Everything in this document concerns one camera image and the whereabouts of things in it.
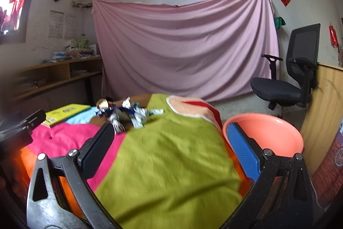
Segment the wooden shelf desk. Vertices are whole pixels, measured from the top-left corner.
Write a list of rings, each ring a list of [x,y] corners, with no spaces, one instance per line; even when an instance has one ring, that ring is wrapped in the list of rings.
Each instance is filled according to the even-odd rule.
[[[27,78],[33,86],[15,94],[14,100],[28,100],[61,86],[82,81],[89,105],[94,104],[91,78],[102,74],[102,58],[70,59],[55,63],[44,63],[19,70],[18,75]]]

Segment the blue white wrappers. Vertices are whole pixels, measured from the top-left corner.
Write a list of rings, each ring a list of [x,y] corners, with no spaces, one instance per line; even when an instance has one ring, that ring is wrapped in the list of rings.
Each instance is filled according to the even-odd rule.
[[[151,116],[164,114],[163,109],[142,108],[139,102],[132,103],[130,97],[120,105],[100,99],[96,106],[96,115],[106,118],[112,124],[115,135],[125,132],[123,121],[130,121],[134,128],[143,128]]]

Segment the yellow book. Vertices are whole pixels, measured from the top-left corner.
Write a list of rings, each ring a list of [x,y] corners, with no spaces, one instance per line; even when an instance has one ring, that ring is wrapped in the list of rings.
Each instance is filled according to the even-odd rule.
[[[90,109],[90,105],[80,105],[72,103],[63,106],[58,109],[54,109],[46,113],[45,121],[42,123],[43,126],[51,128],[73,116]]]

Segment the pink hanging sheet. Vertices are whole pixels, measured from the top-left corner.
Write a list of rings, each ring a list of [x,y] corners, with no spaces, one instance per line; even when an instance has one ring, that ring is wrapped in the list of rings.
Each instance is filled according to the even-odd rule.
[[[162,93],[213,102],[269,78],[263,54],[279,53],[270,0],[188,5],[94,1],[105,96]]]

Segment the colourful patchwork table cloth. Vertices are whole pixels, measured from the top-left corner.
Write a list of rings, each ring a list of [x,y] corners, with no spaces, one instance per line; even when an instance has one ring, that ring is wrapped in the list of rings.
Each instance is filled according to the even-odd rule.
[[[198,98],[152,94],[160,115],[115,136],[87,183],[122,228],[219,228],[250,188],[221,132],[220,113]]]

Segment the black office chair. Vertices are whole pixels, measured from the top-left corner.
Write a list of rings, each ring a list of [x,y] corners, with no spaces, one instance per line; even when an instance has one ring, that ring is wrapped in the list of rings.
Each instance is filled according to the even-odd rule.
[[[269,103],[268,108],[274,110],[281,107],[298,106],[305,108],[312,100],[312,90],[317,87],[317,56],[320,39],[319,23],[301,27],[292,31],[286,55],[287,74],[298,83],[294,86],[289,82],[277,79],[276,63],[282,58],[263,54],[269,61],[271,77],[253,78],[253,92]]]

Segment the wooden cabinet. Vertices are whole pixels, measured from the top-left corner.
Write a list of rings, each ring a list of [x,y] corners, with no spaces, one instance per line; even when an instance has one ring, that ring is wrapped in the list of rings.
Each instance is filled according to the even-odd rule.
[[[320,166],[329,151],[342,119],[342,68],[319,64],[317,87],[301,128],[306,165],[311,173]]]

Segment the paper calendar on wall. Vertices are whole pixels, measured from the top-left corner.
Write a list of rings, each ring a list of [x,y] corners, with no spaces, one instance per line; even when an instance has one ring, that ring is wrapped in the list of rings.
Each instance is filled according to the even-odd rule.
[[[50,11],[48,38],[74,39],[76,37],[77,18],[62,12]]]

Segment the green hanging bag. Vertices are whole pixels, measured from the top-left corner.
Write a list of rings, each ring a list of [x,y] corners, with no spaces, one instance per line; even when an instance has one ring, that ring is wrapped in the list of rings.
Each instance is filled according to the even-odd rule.
[[[282,28],[282,26],[286,25],[286,21],[281,17],[275,17],[274,18],[274,25],[275,25],[275,29],[278,30],[280,28]]]

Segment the orange plastic basin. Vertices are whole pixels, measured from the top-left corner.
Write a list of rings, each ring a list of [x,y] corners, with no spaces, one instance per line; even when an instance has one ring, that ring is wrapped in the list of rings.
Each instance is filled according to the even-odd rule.
[[[291,158],[304,150],[303,138],[293,125],[267,114],[237,114],[225,121],[223,135],[245,175],[253,182],[261,174],[261,151],[268,149],[276,156]]]

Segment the clutter pile on shelf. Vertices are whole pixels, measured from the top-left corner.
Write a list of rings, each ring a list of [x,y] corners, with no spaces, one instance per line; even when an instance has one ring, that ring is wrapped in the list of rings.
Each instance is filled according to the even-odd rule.
[[[70,59],[90,58],[100,55],[98,44],[91,44],[86,34],[81,34],[79,39],[66,41],[63,51],[54,52],[50,59],[44,63],[56,63]]]

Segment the red hanging ornament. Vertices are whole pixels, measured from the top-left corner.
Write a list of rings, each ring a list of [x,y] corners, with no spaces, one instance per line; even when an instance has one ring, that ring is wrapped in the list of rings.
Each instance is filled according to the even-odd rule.
[[[330,41],[331,41],[331,46],[334,48],[338,48],[338,38],[337,38],[337,33],[332,24],[329,25],[329,33],[330,33]]]

